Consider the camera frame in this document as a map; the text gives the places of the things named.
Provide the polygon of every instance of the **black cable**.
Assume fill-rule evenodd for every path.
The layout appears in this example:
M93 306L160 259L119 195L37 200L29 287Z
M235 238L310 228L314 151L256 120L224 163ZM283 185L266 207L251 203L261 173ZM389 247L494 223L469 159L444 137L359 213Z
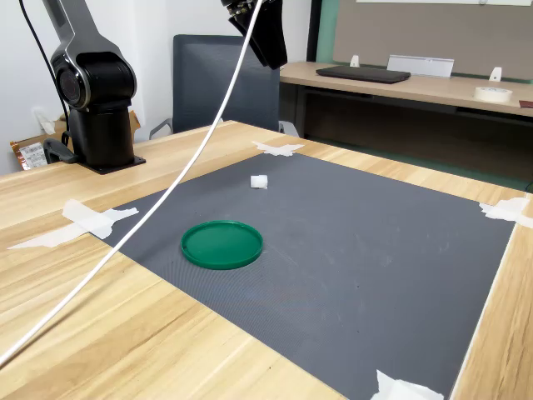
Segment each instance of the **black cable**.
M65 121L67 122L67 131L68 131L69 130L69 125L68 125L67 107L65 107L65 103L63 102L63 99L61 97L61 93L59 92L59 87L57 86L57 81L56 81L56 77L53 74L52 66L48 62L48 58L47 58L46 53L42 49L41 42L39 41L39 38L37 37L37 34L35 33L35 29L33 29L33 25L30 22L30 18L27 17L26 8L24 7L24 3L22 2L22 0L18 0L18 2L20 3L20 8L22 9L22 14L24 14L24 19L26 19L27 25L30 27L30 30L32 31L32 35L35 38L35 42L37 42L37 45L39 46L39 50L41 50L42 58L44 58L44 62L47 64L48 71L50 72L50 76L52 77L52 80L53 80L53 86L56 87L57 95L59 96L59 100L61 101L61 105L63 107L63 111L65 112Z

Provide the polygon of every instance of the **chair backrest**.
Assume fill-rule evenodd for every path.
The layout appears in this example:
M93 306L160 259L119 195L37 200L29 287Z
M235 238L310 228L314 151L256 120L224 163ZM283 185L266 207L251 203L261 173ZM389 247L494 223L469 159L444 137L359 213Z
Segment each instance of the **chair backrest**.
M233 36L174 37L175 133L213 122L232 80L243 42L243 37ZM279 85L279 70L263 67L248 48L222 118L278 131Z

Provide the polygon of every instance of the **robotic arm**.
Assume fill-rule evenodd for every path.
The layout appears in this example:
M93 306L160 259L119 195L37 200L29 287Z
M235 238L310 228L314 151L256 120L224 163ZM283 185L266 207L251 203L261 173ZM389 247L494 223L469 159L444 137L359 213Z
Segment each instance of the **robotic arm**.
M277 69L286 64L285 38L281 13L283 0L222 0L227 7L230 23L246 36L254 7L261 7L250 46L264 66Z
M52 55L58 90L69 105L74 153L55 139L44 143L49 162L81 163L110 173L144 163L133 154L127 108L137 89L132 67L97 30L85 0L43 0L61 44ZM272 69L286 63L281 24L283 0L222 0L230 22L246 35L255 7L261 13L250 45Z

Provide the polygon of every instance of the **wooden desk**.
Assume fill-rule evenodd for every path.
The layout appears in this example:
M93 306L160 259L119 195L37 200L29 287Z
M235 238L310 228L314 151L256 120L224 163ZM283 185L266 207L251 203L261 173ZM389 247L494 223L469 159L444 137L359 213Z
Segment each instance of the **wooden desk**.
M394 83L373 83L321 77L317 69L333 67L331 64L316 62L294 62L287 64L281 71L281 81L313 88L325 88L342 92L363 93L386 98L400 98L418 102L445 104L448 106L474 108L497 113L507 113L533 117L532 108L521 108L519 101L533 101L533 85L524 83L489 82L486 79L469 77L417 77ZM513 91L510 102L482 102L474 98L474 91L479 87L504 88Z
M0 352L52 309L108 247L89 234L5 250L67 224L75 198L99 212L167 188L205 129L136 146L145 165L99 176L54 164L0 178ZM240 123L215 131L187 179L252 157L252 140L495 204L523 192ZM529 206L533 216L533 205ZM533 230L516 227L457 386L457 397L533 398ZM307 372L123 255L116 255L0 371L0 398L340 398Z

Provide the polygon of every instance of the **black laptop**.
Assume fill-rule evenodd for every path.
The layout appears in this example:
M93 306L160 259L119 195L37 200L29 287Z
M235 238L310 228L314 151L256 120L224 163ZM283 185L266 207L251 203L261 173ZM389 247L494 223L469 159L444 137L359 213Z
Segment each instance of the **black laptop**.
M353 79L376 83L398 83L411 77L410 72L387 71L386 69L359 67L329 67L316 70L318 75L330 78Z

